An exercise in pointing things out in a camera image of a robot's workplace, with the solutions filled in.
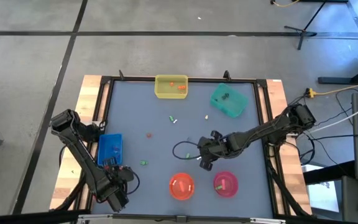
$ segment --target blue box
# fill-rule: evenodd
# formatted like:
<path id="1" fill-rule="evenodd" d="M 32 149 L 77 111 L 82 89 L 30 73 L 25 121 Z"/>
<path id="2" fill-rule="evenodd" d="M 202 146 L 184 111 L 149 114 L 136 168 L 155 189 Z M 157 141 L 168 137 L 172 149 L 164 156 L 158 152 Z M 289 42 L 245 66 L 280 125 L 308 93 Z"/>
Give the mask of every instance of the blue box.
<path id="1" fill-rule="evenodd" d="M 122 134 L 102 134 L 99 137 L 98 165 L 105 159 L 116 158 L 116 165 L 122 164 Z"/>
<path id="2" fill-rule="evenodd" d="M 211 96 L 211 104 L 226 115 L 238 117 L 248 104 L 248 99 L 224 83 L 220 83 Z"/>

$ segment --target teal container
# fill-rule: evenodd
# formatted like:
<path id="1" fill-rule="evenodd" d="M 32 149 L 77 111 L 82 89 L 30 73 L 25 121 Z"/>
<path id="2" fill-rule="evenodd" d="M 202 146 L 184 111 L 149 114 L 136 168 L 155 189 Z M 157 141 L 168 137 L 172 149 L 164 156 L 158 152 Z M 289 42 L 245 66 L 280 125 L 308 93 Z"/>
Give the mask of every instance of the teal container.
<path id="1" fill-rule="evenodd" d="M 248 104 L 248 99 L 224 83 L 220 83 L 211 96 L 211 104 L 226 115 L 238 117 Z"/>

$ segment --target concrete floor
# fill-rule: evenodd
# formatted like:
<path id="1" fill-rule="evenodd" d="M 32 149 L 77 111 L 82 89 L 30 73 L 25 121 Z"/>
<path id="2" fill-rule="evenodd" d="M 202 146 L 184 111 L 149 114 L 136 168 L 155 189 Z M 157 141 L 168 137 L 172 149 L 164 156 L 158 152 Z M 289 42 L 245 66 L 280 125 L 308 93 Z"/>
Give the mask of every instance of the concrete floor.
<path id="1" fill-rule="evenodd" d="M 358 15 L 358 0 L 351 2 Z M 0 30 L 72 30 L 80 5 L 80 0 L 0 0 Z M 96 0 L 89 1 L 80 30 L 283 32 L 284 25 L 303 28 L 318 7 L 298 3 L 279 8 L 268 0 Z M 353 19 L 345 4 L 329 3 L 310 29 L 358 32 Z M 0 37 L 0 132 L 5 138 L 0 146 L 0 215 L 9 213 L 67 43 L 68 37 Z M 229 70 L 233 77 L 281 79 L 288 101 L 307 87 L 343 87 L 319 85 L 319 76 L 358 73 L 358 39 L 306 39 L 301 51 L 297 43 L 290 37 L 77 37 L 54 114 L 75 107 L 83 75 L 117 75 L 119 69 L 125 75 L 190 77 L 221 77 Z M 350 95 L 340 94 L 345 108 Z M 320 121 L 340 112 L 334 95 L 306 102 Z M 315 137 L 351 132 L 350 123 L 343 122 Z M 351 138 L 323 143 L 336 162 L 354 158 Z M 47 134 L 24 212 L 48 210 L 61 145 Z M 305 139 L 298 145 L 301 152 L 310 149 Z M 316 163 L 333 164 L 321 146 L 316 150 Z"/>

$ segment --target yellow cable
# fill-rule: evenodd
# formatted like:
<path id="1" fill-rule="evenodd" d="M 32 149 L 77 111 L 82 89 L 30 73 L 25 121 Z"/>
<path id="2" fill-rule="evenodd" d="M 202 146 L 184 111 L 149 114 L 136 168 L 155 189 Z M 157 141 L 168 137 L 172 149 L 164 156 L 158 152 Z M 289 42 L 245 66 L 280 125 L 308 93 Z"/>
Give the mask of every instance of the yellow cable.
<path id="1" fill-rule="evenodd" d="M 313 95 L 327 95 L 327 94 L 331 94 L 331 93 L 335 93 L 337 91 L 342 91 L 342 90 L 347 90 L 347 89 L 350 89 L 350 88 L 355 88 L 355 87 L 358 87 L 358 85 L 354 85 L 354 86 L 349 86 L 349 87 L 346 87 L 346 88 L 341 88 L 339 90 L 333 90 L 333 91 L 328 91 L 326 93 L 317 93 L 317 92 L 313 92 Z"/>
<path id="2" fill-rule="evenodd" d="M 295 4 L 295 3 L 297 3 L 298 1 L 301 1 L 301 0 L 296 0 L 295 2 L 291 2 L 290 4 L 287 4 L 287 5 L 280 5 L 280 4 L 277 4 L 275 1 L 272 1 L 272 3 L 275 4 L 278 7 L 288 7 L 288 6 L 291 6 L 291 5 Z"/>

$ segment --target pink bowl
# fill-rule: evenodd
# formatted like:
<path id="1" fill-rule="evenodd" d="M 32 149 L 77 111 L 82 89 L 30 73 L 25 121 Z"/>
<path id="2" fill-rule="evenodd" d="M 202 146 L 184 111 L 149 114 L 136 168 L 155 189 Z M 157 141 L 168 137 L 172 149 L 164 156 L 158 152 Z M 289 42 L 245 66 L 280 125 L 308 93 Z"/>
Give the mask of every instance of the pink bowl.
<path id="1" fill-rule="evenodd" d="M 219 172 L 214 178 L 214 189 L 222 197 L 233 197 L 239 190 L 239 182 L 234 174 L 228 171 Z"/>

